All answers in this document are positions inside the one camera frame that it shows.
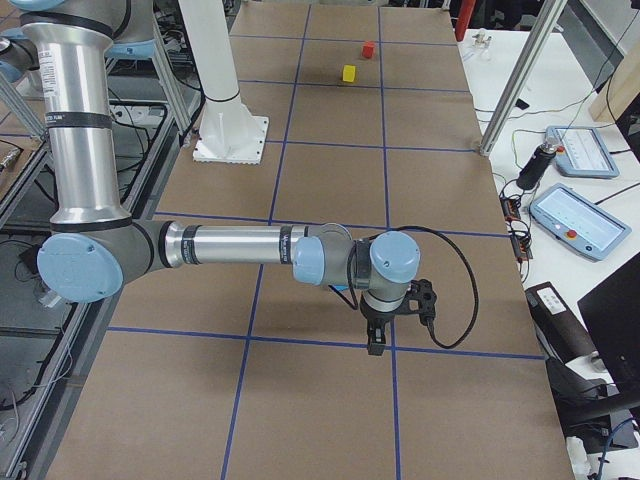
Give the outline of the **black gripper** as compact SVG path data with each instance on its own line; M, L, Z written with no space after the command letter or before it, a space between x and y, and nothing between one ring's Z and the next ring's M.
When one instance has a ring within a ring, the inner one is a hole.
M360 311L367 320L367 353L383 354L386 348L385 325L396 316L396 310L403 300L380 300L371 293L363 293L360 300Z

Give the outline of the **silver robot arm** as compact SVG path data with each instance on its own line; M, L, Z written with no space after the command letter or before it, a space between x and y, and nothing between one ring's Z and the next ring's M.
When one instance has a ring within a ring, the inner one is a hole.
M149 1L21 1L35 45L59 206L38 252L45 284L91 303L162 268L206 263L284 264L302 283L360 294L367 349L383 352L385 327L411 313L420 262L400 232L355 240L338 224L311 227L184 226L136 221L121 204L105 57L113 47L155 46Z

